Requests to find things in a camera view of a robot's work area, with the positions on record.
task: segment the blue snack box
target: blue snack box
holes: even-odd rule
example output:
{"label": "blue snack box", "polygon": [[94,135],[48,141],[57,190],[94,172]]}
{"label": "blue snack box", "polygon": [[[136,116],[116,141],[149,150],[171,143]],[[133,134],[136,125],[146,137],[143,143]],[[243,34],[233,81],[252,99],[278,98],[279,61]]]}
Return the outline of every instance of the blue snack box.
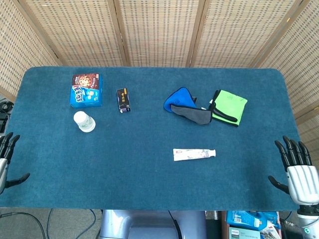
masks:
{"label": "blue snack box", "polygon": [[99,73],[74,75],[70,94],[74,108],[102,106],[102,76]]}

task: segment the blue tabletop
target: blue tabletop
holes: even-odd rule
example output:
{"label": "blue tabletop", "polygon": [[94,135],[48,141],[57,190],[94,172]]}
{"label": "blue tabletop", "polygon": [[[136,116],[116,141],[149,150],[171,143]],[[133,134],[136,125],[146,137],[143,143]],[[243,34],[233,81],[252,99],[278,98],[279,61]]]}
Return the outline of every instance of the blue tabletop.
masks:
{"label": "blue tabletop", "polygon": [[[91,133],[73,121],[72,76],[100,73],[103,106],[85,108]],[[180,87],[208,107],[223,89],[248,100],[239,127],[198,125],[163,109]],[[131,112],[118,110],[128,88]],[[89,68],[29,69],[9,122],[20,134],[1,207],[156,210],[295,210],[268,181],[286,183],[274,140],[299,139],[285,81],[274,69]],[[216,157],[173,161],[173,148],[209,148]]]}

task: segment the gray cloth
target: gray cloth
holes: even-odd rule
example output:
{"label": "gray cloth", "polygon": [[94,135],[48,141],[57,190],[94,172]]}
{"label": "gray cloth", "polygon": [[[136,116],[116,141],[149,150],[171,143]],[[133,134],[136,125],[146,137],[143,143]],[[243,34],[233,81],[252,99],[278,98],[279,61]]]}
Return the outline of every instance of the gray cloth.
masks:
{"label": "gray cloth", "polygon": [[179,116],[184,116],[189,120],[196,122],[197,124],[207,124],[211,122],[212,113],[208,110],[179,107],[175,105],[170,105],[171,111]]}

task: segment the green cloth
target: green cloth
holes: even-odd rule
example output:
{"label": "green cloth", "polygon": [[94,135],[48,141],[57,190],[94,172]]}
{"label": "green cloth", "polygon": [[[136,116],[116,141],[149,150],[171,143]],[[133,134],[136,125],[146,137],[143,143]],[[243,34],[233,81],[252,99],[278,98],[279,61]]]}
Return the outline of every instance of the green cloth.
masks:
{"label": "green cloth", "polygon": [[217,115],[216,113],[213,113],[213,118],[238,126],[241,120],[241,116],[243,115],[247,100],[223,90],[217,91],[216,94],[214,96],[215,100],[213,101],[213,104],[215,103],[215,109],[225,115],[236,118],[237,121],[227,120],[224,117]]}

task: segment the gray floor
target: gray floor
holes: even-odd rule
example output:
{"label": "gray floor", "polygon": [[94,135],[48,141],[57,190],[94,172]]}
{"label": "gray floor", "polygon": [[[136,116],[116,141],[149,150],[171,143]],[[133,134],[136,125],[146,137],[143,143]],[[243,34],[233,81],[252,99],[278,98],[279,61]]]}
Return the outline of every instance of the gray floor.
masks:
{"label": "gray floor", "polygon": [[[46,238],[46,224],[50,209],[12,209],[1,208],[0,213],[26,212],[36,216],[43,225]],[[95,239],[101,225],[101,211],[93,210],[96,215],[94,226],[80,239]],[[93,222],[93,214],[82,209],[55,209],[50,217],[50,239],[75,239]],[[0,218],[0,239],[41,239],[41,229],[36,221],[25,215],[13,215]]]}

